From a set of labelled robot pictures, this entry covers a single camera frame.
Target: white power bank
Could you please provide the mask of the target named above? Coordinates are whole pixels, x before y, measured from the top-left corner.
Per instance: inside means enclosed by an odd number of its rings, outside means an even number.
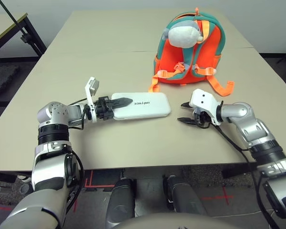
[[[168,99],[163,93],[114,93],[111,99],[130,98],[126,107],[113,109],[115,120],[165,117],[171,112]]]

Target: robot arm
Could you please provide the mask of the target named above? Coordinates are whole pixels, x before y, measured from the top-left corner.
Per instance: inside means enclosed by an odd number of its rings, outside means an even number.
[[[187,124],[206,128],[205,123],[220,125],[230,122],[256,160],[258,171],[269,178],[264,184],[276,214],[286,219],[286,156],[267,126],[255,118],[252,107],[246,103],[223,104],[203,90],[196,89],[189,103],[183,107],[193,108],[194,119],[179,118]]]
[[[101,97],[93,102],[98,88],[93,77],[85,91],[87,104],[64,105],[51,102],[37,114],[39,121],[38,146],[32,169],[34,192],[26,196],[0,225],[0,229],[62,228],[66,213],[77,198],[83,181],[83,167],[69,141],[69,128],[97,118],[113,118],[113,109],[127,106],[131,99],[109,100]]]

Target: plush toy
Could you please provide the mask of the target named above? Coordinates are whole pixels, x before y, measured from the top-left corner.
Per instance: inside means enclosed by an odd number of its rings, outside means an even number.
[[[203,40],[198,24],[191,20],[178,22],[170,29],[165,28],[162,39],[167,38],[172,46],[184,49],[191,48]]]

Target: table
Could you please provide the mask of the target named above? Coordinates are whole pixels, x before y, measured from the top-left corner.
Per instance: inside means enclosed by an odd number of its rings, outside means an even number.
[[[188,9],[74,12],[0,117],[0,170],[31,170],[38,134],[36,113],[50,101],[69,104],[84,98],[89,77],[100,80],[98,97],[146,92],[162,30],[184,11]],[[225,29],[227,44],[216,77],[223,85],[235,81],[233,94],[222,98],[207,82],[185,87],[161,84],[172,108],[169,116],[109,120],[88,123],[83,131],[70,130],[72,147],[86,169],[243,162],[214,129],[176,120],[190,117],[180,104],[196,88],[227,104],[251,104],[286,153],[285,83],[225,16],[215,10],[201,11],[213,14]],[[222,129],[243,147],[234,125],[222,124]]]

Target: orange backpack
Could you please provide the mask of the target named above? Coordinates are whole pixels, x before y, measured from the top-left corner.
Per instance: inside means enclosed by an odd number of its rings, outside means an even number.
[[[168,31],[182,21],[195,21],[203,40],[191,48],[172,46],[169,39],[162,36],[158,53],[154,59],[154,77],[149,92],[159,92],[158,82],[185,85],[207,80],[221,96],[233,92],[234,82],[228,81],[223,88],[214,77],[216,67],[225,45],[225,33],[218,20],[198,11],[187,12],[175,17],[166,27]]]

